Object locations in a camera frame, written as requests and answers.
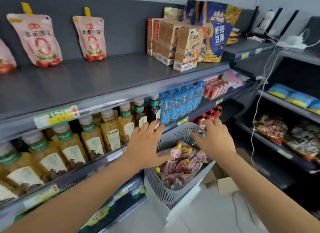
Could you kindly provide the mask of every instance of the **floor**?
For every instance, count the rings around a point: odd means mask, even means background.
[[[266,229],[257,227],[250,216],[248,207],[237,192],[234,194],[237,207],[238,229],[236,213],[232,196],[219,195],[218,186],[206,189],[202,186],[201,192],[180,215],[175,222],[166,228],[147,200],[136,208],[130,215],[115,224],[110,233],[268,233]]]

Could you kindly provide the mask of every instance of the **blue and yellow package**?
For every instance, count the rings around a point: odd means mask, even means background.
[[[270,89],[268,89],[267,92],[281,99],[284,99],[290,94],[290,92],[295,92],[295,91],[293,89],[290,89],[287,86],[284,86],[281,84],[274,84]]]
[[[242,9],[225,3],[204,2],[199,25],[206,27],[205,47],[198,60],[219,62],[223,49],[230,36],[233,25],[238,20]]]
[[[298,91],[294,91],[290,93],[285,100],[306,109],[316,99],[317,98],[312,97],[310,95],[307,95]]]
[[[313,101],[308,107],[308,110],[320,115],[320,100],[316,99],[315,101]]]
[[[198,24],[202,6],[202,1],[188,0],[184,7],[180,21],[186,24]]]

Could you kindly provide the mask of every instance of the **brown snack box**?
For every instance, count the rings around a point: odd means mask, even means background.
[[[160,23],[157,59],[166,66],[174,63],[179,29],[183,25],[185,24],[175,20]]]
[[[152,51],[151,51],[151,55],[152,57],[154,57],[155,59],[157,59],[157,50],[158,50],[158,40],[159,40],[159,30],[160,30],[160,23],[162,21],[168,21],[167,19],[164,18],[156,18],[153,20],[153,30],[152,30]]]
[[[183,72],[195,68],[203,45],[206,29],[202,26],[183,25],[179,31],[176,55],[173,68]]]
[[[147,26],[147,40],[146,40],[146,53],[149,56],[152,56],[152,40],[154,33],[154,21],[155,20],[164,20],[162,18],[148,18],[148,26]]]

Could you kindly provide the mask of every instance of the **basket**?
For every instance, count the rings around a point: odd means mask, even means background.
[[[197,150],[200,150],[194,139],[191,137],[192,133],[198,133],[200,136],[206,134],[206,132],[203,129],[201,129],[197,124],[192,122],[186,122],[166,132],[165,134],[162,134],[158,142],[158,151],[174,147],[179,140],[186,142],[187,144],[189,144]],[[175,202],[180,200],[195,184],[197,184],[209,172],[214,163],[215,161],[211,162],[208,165],[203,165],[198,174],[196,174],[196,176],[185,187],[178,191],[173,191],[166,188],[152,168],[144,169],[144,173],[159,200],[162,203],[168,205],[174,204]]]

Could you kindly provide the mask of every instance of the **white bottle cap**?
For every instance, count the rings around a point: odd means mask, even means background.
[[[92,122],[92,115],[79,118],[79,122],[81,125],[84,125],[84,126],[89,125]]]
[[[152,99],[152,100],[158,100],[158,99],[159,99],[159,94],[152,94],[152,95],[150,96],[150,99]]]
[[[10,142],[0,142],[0,156],[4,156],[13,149]]]
[[[126,104],[124,104],[124,105],[121,105],[121,106],[120,106],[120,110],[122,110],[122,111],[128,111],[128,110],[130,110],[130,103],[126,103]]]
[[[53,127],[53,130],[55,133],[65,133],[69,129],[70,129],[70,126],[69,126],[68,122],[61,123],[61,124]]]
[[[136,100],[134,100],[134,104],[135,104],[136,106],[143,106],[143,104],[144,104],[144,99],[136,99]]]
[[[23,141],[30,145],[39,142],[43,138],[43,134],[40,131],[31,131],[22,135]]]
[[[113,109],[107,109],[101,112],[102,118],[110,118],[114,116]]]

